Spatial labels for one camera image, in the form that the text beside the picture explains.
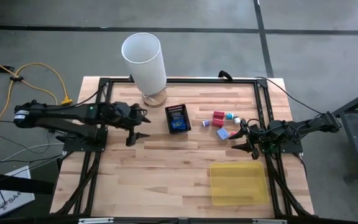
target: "wooden table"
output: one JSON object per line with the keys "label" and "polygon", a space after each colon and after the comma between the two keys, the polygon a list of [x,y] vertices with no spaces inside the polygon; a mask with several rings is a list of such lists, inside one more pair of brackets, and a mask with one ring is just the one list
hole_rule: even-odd
{"label": "wooden table", "polygon": [[[84,77],[79,101],[97,90],[99,78]],[[281,78],[272,80],[285,88]],[[151,123],[144,123],[135,130],[151,137],[138,140],[135,146],[125,147],[127,132],[109,128],[108,143],[98,172],[92,216],[273,217],[271,200],[265,205],[246,206],[214,206],[211,201],[209,165],[214,162],[251,161],[252,158],[244,151],[230,148],[235,143],[245,142],[245,139],[220,141],[215,133],[217,128],[203,128],[201,121],[211,120],[215,110],[230,111],[244,119],[257,118],[253,86],[227,83],[167,86],[165,106],[186,104],[192,127],[186,134],[169,134],[165,106],[144,106],[140,91],[133,83],[114,84],[111,101],[123,101],[129,105],[139,103],[148,109],[147,117]],[[286,94],[271,83],[269,92],[275,119],[291,120]],[[239,129],[232,121],[225,121],[224,127],[229,132]],[[74,152],[63,161],[51,212],[62,207],[78,185],[83,156],[83,152]],[[263,155],[259,161],[265,165]],[[294,155],[284,154],[283,164],[289,189],[302,206],[313,213],[301,162]],[[281,191],[278,191],[278,197],[284,211]]]}

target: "floor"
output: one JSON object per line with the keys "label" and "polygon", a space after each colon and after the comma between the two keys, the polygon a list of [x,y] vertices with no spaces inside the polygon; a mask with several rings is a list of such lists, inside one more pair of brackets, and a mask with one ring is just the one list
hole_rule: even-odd
{"label": "floor", "polygon": [[[76,100],[85,75],[129,74],[121,56],[121,44],[140,29],[125,27],[178,28],[175,32],[151,29],[162,43],[169,76],[215,77],[225,70],[234,77],[284,78],[290,94],[320,111],[333,111],[358,96],[358,32],[352,32],[358,30],[357,0],[259,0],[260,14],[255,13],[254,2],[258,3],[0,0],[0,24],[122,28],[110,29],[111,32],[0,30],[0,63],[16,68],[31,62],[46,63],[59,71],[69,95]],[[268,30],[305,32],[260,35],[258,30],[263,25]],[[198,32],[180,28],[205,29]],[[311,30],[330,31],[311,35]],[[63,99],[62,87],[50,71],[30,67],[22,75],[29,83],[54,92],[58,100]],[[8,76],[0,73],[0,111],[8,86]],[[15,105],[33,99],[53,103],[45,93],[21,83],[14,85],[2,118],[12,120]],[[290,104],[294,120],[315,115],[294,101]],[[58,142],[44,129],[18,129],[9,123],[0,123],[0,135],[27,147],[47,144],[48,138],[52,143]],[[358,182],[345,184],[342,180],[344,175],[358,171],[356,155],[349,149],[344,131],[309,134],[302,143],[316,214],[358,220]],[[22,147],[0,138],[0,160],[20,150]],[[14,159],[40,159],[61,151],[62,146],[50,146],[43,154],[23,152]],[[0,164],[0,173],[22,164]],[[51,169],[42,167],[42,171],[53,176]]]}

